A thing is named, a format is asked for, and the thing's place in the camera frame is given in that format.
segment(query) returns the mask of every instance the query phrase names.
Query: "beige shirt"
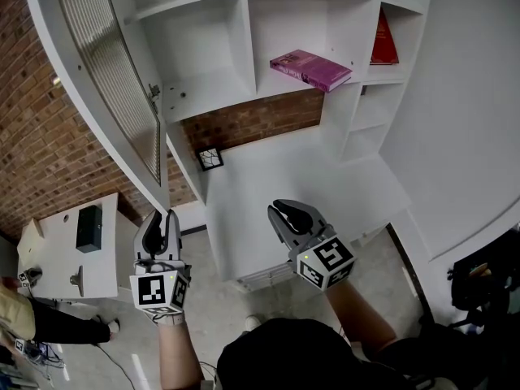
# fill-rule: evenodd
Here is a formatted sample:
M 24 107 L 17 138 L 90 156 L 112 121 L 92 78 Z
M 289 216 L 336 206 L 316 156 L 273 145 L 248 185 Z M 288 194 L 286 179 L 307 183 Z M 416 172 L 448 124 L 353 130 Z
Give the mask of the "beige shirt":
M 0 283 L 0 329 L 23 340 L 36 335 L 33 306 L 29 299 Z

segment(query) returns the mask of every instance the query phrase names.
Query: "red book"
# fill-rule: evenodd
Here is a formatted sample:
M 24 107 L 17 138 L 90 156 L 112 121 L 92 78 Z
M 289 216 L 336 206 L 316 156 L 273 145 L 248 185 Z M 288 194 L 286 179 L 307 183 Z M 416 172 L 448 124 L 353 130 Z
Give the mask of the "red book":
M 379 22 L 377 23 L 370 65 L 392 65 L 393 63 L 399 63 L 399 58 L 397 57 L 396 46 L 393 43 L 387 18 L 383 13 L 383 9 L 381 9 L 379 11 Z

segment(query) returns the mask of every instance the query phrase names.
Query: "brick wall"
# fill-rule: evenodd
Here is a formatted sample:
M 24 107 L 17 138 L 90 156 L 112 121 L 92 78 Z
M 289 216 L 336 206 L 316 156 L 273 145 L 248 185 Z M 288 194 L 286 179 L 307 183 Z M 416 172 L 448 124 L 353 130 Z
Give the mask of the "brick wall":
M 19 239 L 30 218 L 120 192 L 130 219 L 153 207 L 90 132 L 38 39 L 26 0 L 0 0 L 0 231 Z M 168 158 L 171 204 L 194 201 Z
M 317 126 L 322 107 L 323 92 L 306 89 L 221 108 L 183 120 L 182 125 L 194 150 L 208 145 L 224 150 Z

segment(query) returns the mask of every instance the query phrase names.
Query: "book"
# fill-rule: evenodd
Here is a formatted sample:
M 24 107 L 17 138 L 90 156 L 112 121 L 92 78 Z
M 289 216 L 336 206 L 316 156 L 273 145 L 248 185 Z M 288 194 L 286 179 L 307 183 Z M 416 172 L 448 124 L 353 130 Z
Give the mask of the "book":
M 352 70 L 304 50 L 271 60 L 271 68 L 303 81 L 325 93 L 349 80 Z
M 399 57 L 393 42 L 392 32 L 388 27 L 387 18 L 383 9 L 380 9 L 370 65 L 393 65 L 394 63 L 399 63 Z

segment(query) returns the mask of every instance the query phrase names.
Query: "black pants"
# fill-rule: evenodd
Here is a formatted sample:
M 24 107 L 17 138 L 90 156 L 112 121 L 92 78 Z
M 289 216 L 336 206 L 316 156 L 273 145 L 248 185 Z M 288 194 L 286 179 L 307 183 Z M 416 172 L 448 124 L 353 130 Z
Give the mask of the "black pants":
M 31 300 L 36 324 L 36 342 L 51 344 L 98 344 L 108 342 L 111 331 L 107 325 L 84 321 Z

